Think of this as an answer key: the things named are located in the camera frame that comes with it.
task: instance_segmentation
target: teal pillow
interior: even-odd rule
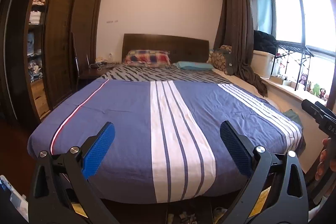
[[[198,62],[188,62],[188,61],[179,61],[175,63],[176,67],[184,70],[212,70],[214,67],[209,63],[198,63]]]

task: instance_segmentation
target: wooden floor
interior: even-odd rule
[[[0,175],[4,175],[20,194],[28,196],[35,168],[35,160],[27,152],[29,133],[20,127],[8,125],[2,119],[0,119],[0,133]],[[102,201],[120,224],[165,224],[167,213],[175,212],[177,209],[182,212],[183,208],[190,207],[193,203],[208,204],[204,206],[208,207],[206,213],[199,212],[207,215],[209,213],[211,215],[211,211],[216,207],[228,208],[237,194],[238,192],[234,192],[215,198],[197,197],[196,201],[192,199],[161,204]]]

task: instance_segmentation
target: headboard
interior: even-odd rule
[[[209,57],[209,41],[171,35],[126,33],[122,60],[130,50],[167,51],[171,63],[206,62]]]

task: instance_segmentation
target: hand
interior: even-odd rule
[[[328,146],[329,142],[330,142],[330,138],[328,139],[324,139],[323,140],[323,145],[325,147]],[[317,172],[315,174],[315,179],[316,180],[320,180],[320,178],[322,178],[323,176],[323,173],[324,173],[324,161],[327,157],[327,149],[323,150],[321,152],[321,155],[320,155],[320,164],[317,166]],[[330,160],[330,169],[333,171],[333,172],[336,172],[336,160]]]

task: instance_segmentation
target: blue blanket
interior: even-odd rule
[[[220,139],[225,120],[274,153],[295,150],[303,140],[299,125],[233,84],[97,79],[47,116],[28,151],[65,153],[109,121],[115,140],[89,178],[101,198],[162,203],[218,196],[246,181]]]

